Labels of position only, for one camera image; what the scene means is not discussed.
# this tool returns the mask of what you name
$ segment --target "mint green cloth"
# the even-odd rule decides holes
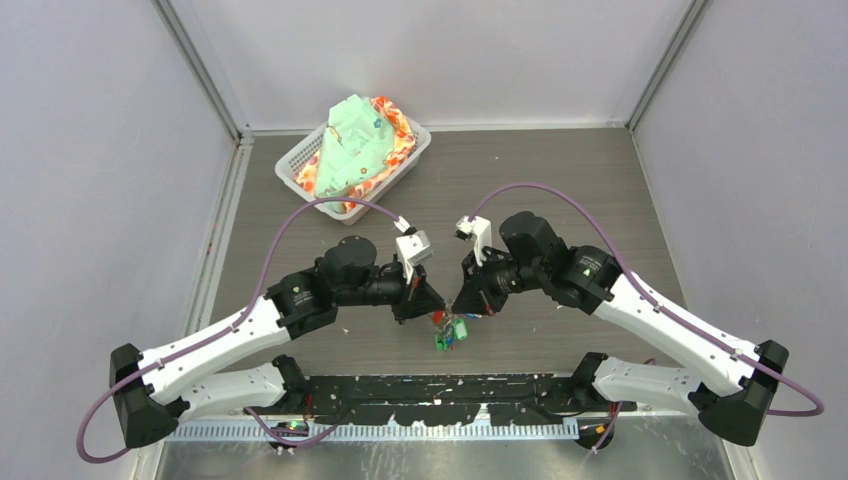
[[[315,196],[347,196],[350,187],[385,169],[386,157],[394,149],[394,134],[392,124],[368,99],[351,95],[331,108],[315,175]]]

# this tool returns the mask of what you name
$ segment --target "white cable clip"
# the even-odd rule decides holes
[[[412,225],[410,225],[405,218],[398,215],[398,220],[395,222],[395,227],[400,230],[400,233],[406,233],[406,231],[409,230],[409,227],[411,226]]]

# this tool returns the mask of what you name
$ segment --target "white bracket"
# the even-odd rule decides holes
[[[611,402],[631,401],[697,415],[689,392],[701,379],[686,368],[657,367],[609,357],[595,371],[592,386]]]
[[[143,358],[138,362],[138,368],[154,363],[161,365],[161,359],[174,352],[194,345],[222,330],[233,330],[232,323],[241,313],[242,311],[236,312],[176,342],[141,352]],[[291,336],[287,328],[277,326],[279,319],[280,313],[274,306],[274,302],[259,298],[256,306],[247,316],[247,320],[238,329],[209,345],[165,364],[164,367],[142,375],[142,381],[153,387],[150,398],[161,405],[167,405],[204,377],[248,355],[288,342]]]
[[[280,370],[271,363],[238,372],[209,375],[185,390],[181,397],[191,405],[180,423],[207,415],[226,415],[245,406],[269,407],[283,398],[286,389]]]
[[[405,235],[395,239],[397,247],[398,259],[403,264],[403,277],[406,278],[406,284],[412,282],[412,273],[417,265],[421,265],[425,260],[433,256],[433,246],[430,245],[430,239],[423,230],[419,230],[412,235]]]
[[[483,217],[474,217],[474,220],[468,221],[466,215],[456,222],[456,230],[465,234],[466,241],[474,242],[474,258],[477,266],[482,267],[486,261],[483,247],[492,246],[492,222]]]
[[[642,287],[665,308],[723,341],[736,352],[742,352],[753,359],[760,358],[755,351],[756,345],[753,343],[708,324],[656,293],[635,273],[633,275]],[[716,395],[725,396],[740,391],[742,387],[739,385],[739,380],[742,377],[751,378],[754,374],[754,368],[736,360],[734,358],[736,355],[724,352],[665,314],[655,311],[624,275],[616,280],[610,292],[614,296],[613,300],[602,302],[593,312],[596,317],[635,333],[681,365],[692,369]]]

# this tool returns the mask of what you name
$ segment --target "enclosure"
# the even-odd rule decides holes
[[[2,12],[4,478],[845,477],[843,2],[124,0]],[[426,281],[448,304],[471,249],[454,235],[460,212],[505,184],[541,182],[585,207],[669,302],[785,346],[784,373],[828,409],[769,416],[747,448],[640,402],[584,461],[570,429],[611,429],[608,409],[563,406],[579,415],[541,426],[515,411],[500,426],[500,401],[475,393],[477,417],[460,426],[368,423],[360,412],[314,449],[277,455],[245,404],[114,462],[81,461],[79,422],[110,386],[113,350],[168,345],[248,304],[275,234],[306,198],[275,167],[352,94],[385,96],[421,128],[414,165],[376,203],[426,231]],[[497,229],[521,211],[569,246],[609,250],[545,192],[504,192],[480,215]],[[374,209],[352,225],[309,209],[292,225],[265,287],[351,235],[373,242],[378,266],[396,249],[392,221]],[[427,318],[398,325],[388,307],[343,306],[331,324],[225,370],[285,354],[313,385],[438,376],[541,400],[540,382],[565,382],[587,352],[688,366],[561,306],[541,291],[511,294],[497,315],[466,319],[468,338],[447,351]],[[425,395],[433,403],[416,407],[461,398]],[[786,386],[771,407],[810,408]],[[95,455],[124,445],[114,411],[106,402],[88,428]]]

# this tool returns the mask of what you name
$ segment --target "orange patterned cloth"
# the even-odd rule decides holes
[[[380,115],[386,117],[394,127],[395,144],[394,149],[383,160],[386,168],[368,180],[350,188],[348,195],[353,198],[366,198],[377,186],[389,178],[415,149],[415,135],[412,134],[409,122],[406,121],[406,116],[400,109],[386,97],[372,98],[371,105]],[[318,175],[320,163],[321,149],[319,148],[295,177],[295,182],[313,197],[316,196],[315,178]],[[343,204],[345,213],[350,212],[356,206],[355,203],[351,202],[344,202]]]

